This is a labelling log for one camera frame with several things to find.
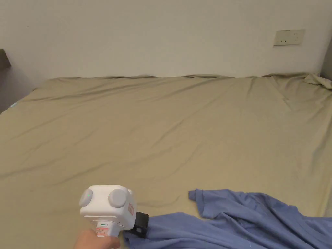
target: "fitted sheet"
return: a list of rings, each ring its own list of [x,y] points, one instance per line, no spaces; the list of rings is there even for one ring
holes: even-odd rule
[[[264,192],[328,211],[331,82],[312,74],[57,78],[0,115],[1,248],[70,248],[90,185],[199,216],[188,191]]]

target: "sticker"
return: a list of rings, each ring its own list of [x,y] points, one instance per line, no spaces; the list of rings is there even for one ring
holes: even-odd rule
[[[99,236],[107,236],[108,228],[105,227],[97,227],[96,234]]]
[[[131,215],[134,215],[134,207],[132,206],[131,203],[129,203],[129,205],[128,205],[128,211],[129,211],[129,213],[131,213]]]

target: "small button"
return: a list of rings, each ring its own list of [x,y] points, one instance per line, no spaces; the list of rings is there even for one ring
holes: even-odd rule
[[[93,191],[92,189],[86,189],[83,194],[82,197],[80,199],[79,205],[80,207],[85,207],[86,205],[88,205],[92,199],[93,196]]]
[[[126,193],[122,189],[114,189],[108,195],[108,201],[114,208],[120,208],[125,205],[127,200]]]

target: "wall outlet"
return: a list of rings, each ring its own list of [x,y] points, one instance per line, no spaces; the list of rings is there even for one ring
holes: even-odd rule
[[[281,30],[276,32],[274,46],[298,45],[303,42],[305,30]]]

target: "device handle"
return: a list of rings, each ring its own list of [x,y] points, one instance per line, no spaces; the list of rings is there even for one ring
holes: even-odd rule
[[[123,226],[120,226],[115,222],[99,221],[96,227],[96,234],[98,237],[118,237],[121,230],[123,230]]]

